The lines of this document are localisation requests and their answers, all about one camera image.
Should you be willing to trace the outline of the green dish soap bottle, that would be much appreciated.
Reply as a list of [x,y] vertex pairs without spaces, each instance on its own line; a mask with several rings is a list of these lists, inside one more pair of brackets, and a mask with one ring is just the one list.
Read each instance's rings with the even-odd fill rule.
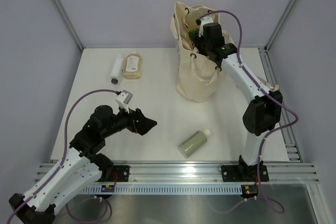
[[199,28],[195,28],[188,31],[188,36],[192,44],[195,44],[195,39],[198,38]]

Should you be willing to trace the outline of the clear yellow liquid bottle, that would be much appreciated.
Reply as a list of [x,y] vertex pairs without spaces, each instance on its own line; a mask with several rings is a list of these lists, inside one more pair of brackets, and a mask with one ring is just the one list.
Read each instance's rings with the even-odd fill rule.
[[137,53],[126,57],[124,78],[128,80],[140,79],[142,74],[142,57]]

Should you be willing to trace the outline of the white slim bottle black cap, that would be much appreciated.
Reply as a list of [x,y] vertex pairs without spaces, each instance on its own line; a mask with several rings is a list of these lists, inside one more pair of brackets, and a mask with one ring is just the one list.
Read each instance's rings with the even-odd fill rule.
[[122,54],[118,54],[113,63],[112,70],[110,73],[112,84],[120,83],[123,77],[123,72],[124,72],[124,61],[125,61],[125,56]]

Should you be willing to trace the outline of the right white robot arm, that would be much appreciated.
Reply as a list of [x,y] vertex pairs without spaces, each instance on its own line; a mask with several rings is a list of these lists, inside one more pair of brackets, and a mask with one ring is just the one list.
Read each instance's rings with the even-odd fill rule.
[[216,63],[240,88],[248,106],[243,114],[247,138],[238,164],[222,165],[224,182],[267,182],[267,169],[263,165],[263,138],[280,121],[282,94],[263,84],[241,59],[233,43],[225,43],[221,25],[211,19],[197,21],[198,35],[194,42],[199,53]]

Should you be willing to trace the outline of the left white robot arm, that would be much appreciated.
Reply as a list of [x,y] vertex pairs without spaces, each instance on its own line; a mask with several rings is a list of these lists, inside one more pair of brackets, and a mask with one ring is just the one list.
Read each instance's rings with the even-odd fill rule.
[[33,188],[11,196],[13,214],[22,223],[53,223],[60,209],[88,185],[118,180],[121,170],[100,152],[107,137],[125,129],[145,135],[156,125],[140,109],[120,109],[114,114],[108,105],[97,107],[66,148],[65,156]]

